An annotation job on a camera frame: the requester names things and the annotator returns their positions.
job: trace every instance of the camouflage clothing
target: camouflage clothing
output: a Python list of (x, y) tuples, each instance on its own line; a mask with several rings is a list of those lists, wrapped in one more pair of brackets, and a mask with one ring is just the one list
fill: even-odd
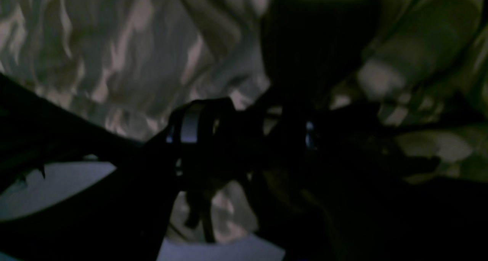
[[(0, 0), (0, 71), (113, 133), (146, 140), (178, 105), (230, 96), (243, 109), (268, 88), (258, 20), (269, 1)], [(383, 102), (381, 122), (437, 122), (462, 109), (455, 94), (488, 117), (483, 0), (382, 0), (382, 8), (377, 37), (351, 76), (360, 94)], [(334, 92), (332, 107), (355, 100), (347, 83)], [(487, 135), (488, 124), (478, 124), (396, 140), (407, 155), (441, 157), (440, 175), (488, 181)], [(183, 224), (184, 197), (169, 236), (204, 242), (202, 226)], [(237, 183), (207, 200), (217, 242), (258, 228)]]

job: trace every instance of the camouflage fabric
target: camouflage fabric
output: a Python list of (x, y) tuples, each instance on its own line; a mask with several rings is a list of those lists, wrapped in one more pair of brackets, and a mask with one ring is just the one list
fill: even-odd
[[(244, 109), (268, 88), (258, 21), (269, 1), (0, 0), (0, 71), (113, 133), (146, 140), (178, 105), (230, 96)], [(333, 90), (331, 108), (366, 96), (383, 103), (383, 124), (422, 125), (462, 109), (453, 99), (461, 94), (488, 117), (483, 0), (381, 1), (380, 29), (364, 48), (364, 65)], [(396, 141), (407, 155), (441, 157), (438, 175), (488, 181), (487, 135), (488, 124), (478, 124)], [(283, 210), (303, 210), (266, 180)], [(219, 188), (206, 196), (216, 242), (261, 227), (239, 183)], [(187, 216), (181, 193), (168, 236), (205, 242), (202, 224), (188, 228)]]

